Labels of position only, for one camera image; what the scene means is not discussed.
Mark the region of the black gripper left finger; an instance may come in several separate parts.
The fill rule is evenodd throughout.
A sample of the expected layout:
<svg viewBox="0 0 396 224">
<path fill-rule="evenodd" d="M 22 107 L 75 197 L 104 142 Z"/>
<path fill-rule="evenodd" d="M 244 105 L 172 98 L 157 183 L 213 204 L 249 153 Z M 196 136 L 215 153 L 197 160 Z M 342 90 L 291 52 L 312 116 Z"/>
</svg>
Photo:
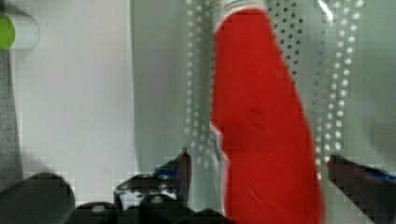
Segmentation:
<svg viewBox="0 0 396 224">
<path fill-rule="evenodd" d="M 145 197 L 164 194 L 188 204 L 191 185 L 191 156 L 183 147 L 181 153 L 152 174 L 140 174 L 119 184 L 114 189 L 114 203 L 119 209 L 137 207 Z"/>
</svg>

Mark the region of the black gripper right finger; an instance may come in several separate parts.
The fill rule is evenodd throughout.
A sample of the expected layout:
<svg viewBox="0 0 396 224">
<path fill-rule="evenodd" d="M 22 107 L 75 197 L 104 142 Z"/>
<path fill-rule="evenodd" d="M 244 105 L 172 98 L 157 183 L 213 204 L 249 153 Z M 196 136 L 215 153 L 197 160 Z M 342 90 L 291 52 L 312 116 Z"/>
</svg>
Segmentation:
<svg viewBox="0 0 396 224">
<path fill-rule="evenodd" d="M 374 224 L 395 224 L 394 175 L 357 164 L 340 154 L 332 154 L 326 166 L 328 179 Z"/>
</svg>

